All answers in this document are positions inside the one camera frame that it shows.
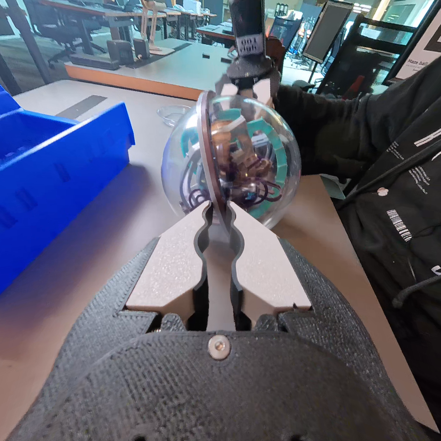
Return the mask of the blue plastic bin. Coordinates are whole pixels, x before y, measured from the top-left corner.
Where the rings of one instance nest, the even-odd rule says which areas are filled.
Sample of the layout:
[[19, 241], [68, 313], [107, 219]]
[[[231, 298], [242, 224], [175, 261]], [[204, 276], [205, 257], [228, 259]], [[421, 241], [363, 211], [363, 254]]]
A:
[[129, 163], [125, 103], [85, 121], [27, 111], [1, 87], [0, 289]]

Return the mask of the white sign board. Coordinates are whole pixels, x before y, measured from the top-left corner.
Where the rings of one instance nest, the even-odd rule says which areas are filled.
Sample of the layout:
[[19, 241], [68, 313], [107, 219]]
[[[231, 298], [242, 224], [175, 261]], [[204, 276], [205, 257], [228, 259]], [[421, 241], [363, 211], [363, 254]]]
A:
[[441, 11], [439, 10], [410, 55], [405, 59], [404, 64], [396, 74], [396, 78], [399, 80], [407, 79], [439, 58], [440, 55]]

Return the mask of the person's right forearm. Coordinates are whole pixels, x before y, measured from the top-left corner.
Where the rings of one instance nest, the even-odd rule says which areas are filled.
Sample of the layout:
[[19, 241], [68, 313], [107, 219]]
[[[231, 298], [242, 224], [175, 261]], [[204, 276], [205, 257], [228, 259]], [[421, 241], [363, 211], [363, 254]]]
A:
[[297, 141], [302, 175], [328, 174], [352, 179], [378, 157], [372, 143], [371, 94], [351, 100], [314, 95], [281, 85], [274, 108]]

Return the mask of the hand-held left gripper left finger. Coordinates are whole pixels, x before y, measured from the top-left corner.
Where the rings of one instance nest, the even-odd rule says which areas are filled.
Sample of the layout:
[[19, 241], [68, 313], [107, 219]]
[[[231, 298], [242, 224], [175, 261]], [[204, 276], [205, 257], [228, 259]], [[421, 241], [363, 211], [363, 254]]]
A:
[[209, 244], [211, 202], [205, 201], [157, 239], [126, 308], [177, 314], [190, 328], [206, 328], [209, 287], [203, 252]]

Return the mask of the black standing monitor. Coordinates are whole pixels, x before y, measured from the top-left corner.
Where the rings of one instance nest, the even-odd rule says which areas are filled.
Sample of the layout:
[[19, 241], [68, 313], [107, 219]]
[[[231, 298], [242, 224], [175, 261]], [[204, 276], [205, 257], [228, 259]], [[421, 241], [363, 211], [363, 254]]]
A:
[[352, 9], [352, 3], [327, 1], [302, 50], [302, 56], [319, 64], [323, 63]]

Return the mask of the black box device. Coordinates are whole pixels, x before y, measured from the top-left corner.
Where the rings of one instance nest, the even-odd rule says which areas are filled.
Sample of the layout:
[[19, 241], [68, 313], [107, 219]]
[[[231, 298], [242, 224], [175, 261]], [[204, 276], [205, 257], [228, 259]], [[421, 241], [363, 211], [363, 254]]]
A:
[[150, 47], [147, 40], [143, 38], [134, 38], [133, 49], [136, 60], [146, 61], [150, 58]]
[[126, 40], [108, 40], [107, 50], [111, 61], [119, 66], [131, 65], [134, 63], [132, 46]]

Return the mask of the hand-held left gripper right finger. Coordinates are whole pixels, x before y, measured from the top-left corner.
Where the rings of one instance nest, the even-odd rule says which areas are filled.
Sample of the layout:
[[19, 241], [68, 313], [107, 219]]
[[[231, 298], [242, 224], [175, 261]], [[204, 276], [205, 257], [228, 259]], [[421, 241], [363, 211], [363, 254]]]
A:
[[232, 201], [228, 202], [230, 299], [236, 329], [251, 329], [264, 314], [277, 317], [312, 307], [278, 236]]

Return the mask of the wooden stand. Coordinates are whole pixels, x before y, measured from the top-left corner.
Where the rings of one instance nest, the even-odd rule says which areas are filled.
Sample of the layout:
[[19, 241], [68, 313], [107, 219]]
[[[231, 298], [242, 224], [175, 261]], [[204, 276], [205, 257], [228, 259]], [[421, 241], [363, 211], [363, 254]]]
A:
[[159, 47], [155, 44], [157, 16], [159, 12], [165, 12], [167, 6], [165, 3], [153, 0], [141, 0], [141, 37], [146, 45], [146, 58], [152, 54], [158, 56], [167, 56], [175, 52], [173, 48]]

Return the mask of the clear maze ball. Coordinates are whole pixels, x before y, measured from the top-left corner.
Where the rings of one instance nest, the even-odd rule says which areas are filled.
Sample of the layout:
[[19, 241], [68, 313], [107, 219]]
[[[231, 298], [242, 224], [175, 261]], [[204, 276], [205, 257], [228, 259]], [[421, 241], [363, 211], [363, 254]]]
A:
[[284, 119], [256, 99], [203, 92], [175, 124], [164, 147], [161, 179], [183, 217], [211, 201], [217, 223], [233, 202], [272, 229], [301, 177], [298, 143]]

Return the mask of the grey desk orange edge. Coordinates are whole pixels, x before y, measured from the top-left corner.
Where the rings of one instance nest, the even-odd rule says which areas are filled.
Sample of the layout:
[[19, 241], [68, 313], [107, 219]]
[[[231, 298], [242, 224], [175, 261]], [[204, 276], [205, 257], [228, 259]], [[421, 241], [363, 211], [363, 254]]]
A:
[[224, 47], [187, 43], [140, 67], [111, 71], [67, 62], [65, 68], [71, 79], [197, 101], [203, 91], [215, 90], [232, 62], [228, 52]]

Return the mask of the black metal frame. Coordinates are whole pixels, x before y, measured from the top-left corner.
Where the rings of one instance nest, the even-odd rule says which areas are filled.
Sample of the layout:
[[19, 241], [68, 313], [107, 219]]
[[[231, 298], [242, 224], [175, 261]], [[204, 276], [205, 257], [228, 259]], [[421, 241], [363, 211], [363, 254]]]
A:
[[440, 1], [380, 1], [372, 19], [355, 19], [316, 93], [349, 99], [400, 81], [396, 74], [439, 10]]

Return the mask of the clear plastic dish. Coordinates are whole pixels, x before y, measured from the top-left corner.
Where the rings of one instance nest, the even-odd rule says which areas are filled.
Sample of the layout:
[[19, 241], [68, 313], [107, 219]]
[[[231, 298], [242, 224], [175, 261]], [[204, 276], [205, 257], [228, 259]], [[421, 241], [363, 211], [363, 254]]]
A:
[[167, 105], [157, 109], [157, 115], [165, 125], [174, 128], [189, 110], [191, 107], [187, 105]]

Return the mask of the flat black device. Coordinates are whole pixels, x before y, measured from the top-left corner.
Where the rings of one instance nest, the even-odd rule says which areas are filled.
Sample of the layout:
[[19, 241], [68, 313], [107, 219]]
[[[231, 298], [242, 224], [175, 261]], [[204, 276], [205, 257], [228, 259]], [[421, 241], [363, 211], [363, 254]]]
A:
[[71, 54], [69, 60], [74, 65], [115, 71], [119, 69], [119, 63], [105, 56], [92, 56], [88, 54]]

